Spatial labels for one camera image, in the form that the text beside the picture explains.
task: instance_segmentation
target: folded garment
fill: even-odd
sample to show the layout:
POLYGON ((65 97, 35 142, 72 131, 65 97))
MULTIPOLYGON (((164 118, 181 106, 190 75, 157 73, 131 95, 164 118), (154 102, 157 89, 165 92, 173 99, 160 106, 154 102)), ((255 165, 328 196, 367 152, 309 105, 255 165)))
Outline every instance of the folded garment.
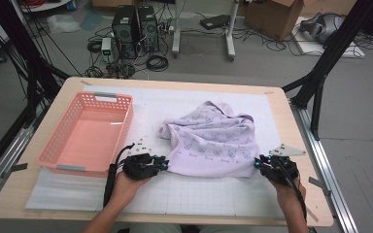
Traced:
POLYGON ((194 177, 244 177, 254 175, 259 157, 254 119, 235 116, 228 104, 207 101, 179 119, 168 118, 160 137, 171 140, 168 171, 194 177))

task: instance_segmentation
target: gray floor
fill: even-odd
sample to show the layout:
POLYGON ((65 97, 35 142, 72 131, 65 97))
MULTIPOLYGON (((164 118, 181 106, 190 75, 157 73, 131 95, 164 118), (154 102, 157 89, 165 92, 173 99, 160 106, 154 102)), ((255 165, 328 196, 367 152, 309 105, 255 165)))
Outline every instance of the gray floor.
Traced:
MULTIPOLYGON (((65 13, 63 10, 48 14, 65 13)), ((87 11, 71 13, 82 21, 87 11)), ((103 19, 95 30, 111 24, 103 19)), ((80 72, 87 68, 86 39, 94 31, 54 35, 56 43, 80 72)), ((76 74, 44 37, 55 66, 76 74)), ((183 35, 178 59, 170 53, 169 68, 162 73, 147 71, 150 80, 195 83, 231 83, 284 86, 306 75, 317 56, 295 56, 289 50, 272 51, 252 36, 235 40, 234 62, 226 58, 223 38, 183 35)), ((323 92, 320 136, 329 162, 341 186, 359 232, 373 231, 373 50, 362 49, 364 59, 342 58, 330 73, 323 92)), ((134 79, 145 80, 138 72, 134 79)), ((288 93, 292 97, 296 92, 288 93)), ((25 106, 21 86, 10 62, 0 63, 0 138, 25 106)), ((0 232, 78 232, 81 221, 14 221, 0 219, 0 232)), ((338 224, 318 232, 341 232, 338 224)), ((284 228, 259 228, 257 232, 285 232, 284 228)))

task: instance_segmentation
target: basket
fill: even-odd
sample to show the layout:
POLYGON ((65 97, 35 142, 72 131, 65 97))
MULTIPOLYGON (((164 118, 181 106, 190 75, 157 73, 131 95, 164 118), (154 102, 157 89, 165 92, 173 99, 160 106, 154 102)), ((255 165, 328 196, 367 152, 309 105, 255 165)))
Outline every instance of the basket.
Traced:
POLYGON ((109 165, 124 147, 132 116, 132 96, 80 91, 37 163, 55 173, 107 177, 109 165))

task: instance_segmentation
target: white mat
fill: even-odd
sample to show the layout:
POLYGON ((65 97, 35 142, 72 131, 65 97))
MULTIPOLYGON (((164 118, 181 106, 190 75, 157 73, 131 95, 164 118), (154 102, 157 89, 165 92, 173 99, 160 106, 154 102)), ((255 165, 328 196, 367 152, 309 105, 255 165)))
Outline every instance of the white mat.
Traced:
MULTIPOLYGON (((85 90, 124 93, 134 97, 134 118, 126 143, 148 135, 158 155, 168 154, 170 142, 157 130, 168 117, 183 117, 203 102, 228 103, 235 114, 254 117, 255 135, 261 152, 280 144, 268 99, 263 95, 204 91, 86 86, 85 90)), ((105 179, 59 175, 42 169, 26 205, 27 209, 99 211, 105 179)), ((274 187, 260 174, 252 179, 203 179, 161 172, 142 186, 130 213, 187 214, 211 216, 282 216, 274 187)))
MULTIPOLYGON (((302 20, 306 20, 306 17, 299 17, 296 21, 295 26, 292 29, 292 37, 297 44, 299 50, 305 55, 322 55, 323 47, 322 44, 318 43, 317 40, 310 36, 308 32, 300 32, 299 27, 302 20)), ((345 50, 343 57, 349 58, 363 58, 365 56, 364 52, 359 49, 359 47, 352 42, 350 46, 345 50)))

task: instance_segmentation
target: person's left hand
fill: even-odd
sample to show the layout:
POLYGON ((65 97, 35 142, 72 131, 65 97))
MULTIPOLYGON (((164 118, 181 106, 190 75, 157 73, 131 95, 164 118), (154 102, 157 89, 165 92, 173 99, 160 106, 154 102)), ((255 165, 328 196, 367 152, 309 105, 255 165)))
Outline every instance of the person's left hand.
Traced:
POLYGON ((115 180, 114 190, 108 204, 124 208, 134 198, 138 188, 150 179, 134 181, 129 179, 124 172, 119 172, 115 180))

